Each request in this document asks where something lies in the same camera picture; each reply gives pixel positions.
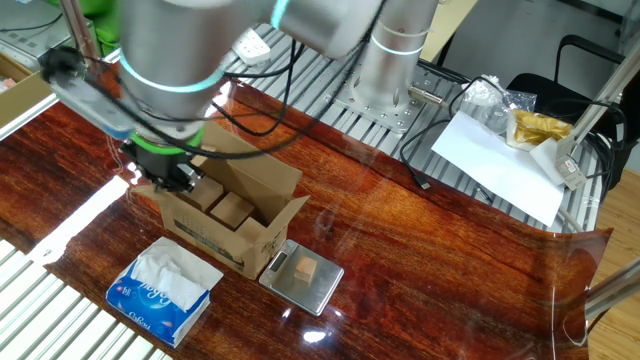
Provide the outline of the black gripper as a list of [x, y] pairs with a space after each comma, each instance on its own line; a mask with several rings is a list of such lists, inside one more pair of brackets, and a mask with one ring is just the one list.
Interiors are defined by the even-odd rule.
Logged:
[[137, 144], [123, 144], [122, 152], [141, 170], [154, 186], [168, 192], [192, 191], [204, 173], [191, 163], [185, 153], [164, 155], [146, 150]]

